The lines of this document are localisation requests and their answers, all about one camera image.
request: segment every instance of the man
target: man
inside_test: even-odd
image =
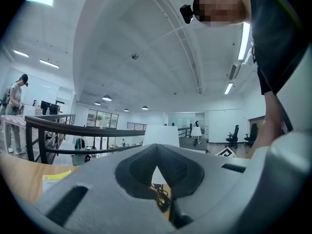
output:
[[[308,1],[194,0],[193,11],[185,6],[180,10],[186,23],[190,23],[194,14],[197,20],[211,27],[242,22],[251,24],[254,61],[258,65],[266,114],[249,158],[257,148],[271,145],[281,135],[283,108],[276,93],[290,77],[309,44],[307,33],[310,36],[310,32],[305,27],[308,14],[304,11],[309,8],[304,4]]]

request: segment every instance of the office chair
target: office chair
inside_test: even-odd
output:
[[[250,137],[248,137],[248,134],[245,134],[246,137],[244,138],[247,142],[245,142],[244,146],[249,146],[252,147],[254,144],[255,139],[257,138],[258,135],[258,127],[257,124],[254,123],[252,124],[252,129],[250,131]]]
[[[233,135],[228,135],[229,138],[226,139],[226,141],[229,142],[229,144],[226,144],[225,147],[234,147],[235,149],[237,149],[237,134],[238,134],[238,130],[239,130],[239,126],[236,125],[235,126],[235,132]]]

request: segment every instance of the woman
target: woman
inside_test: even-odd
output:
[[[24,86],[28,81],[28,76],[26,74],[22,75],[19,80],[12,84],[10,89],[10,99],[6,106],[6,115],[16,115],[20,107],[20,97],[21,97],[21,87]],[[13,129],[13,136],[16,145],[15,154],[24,154],[25,151],[20,148],[20,128],[16,125],[8,124],[6,126],[6,143],[8,145],[9,153],[13,152],[11,147],[11,128]]]

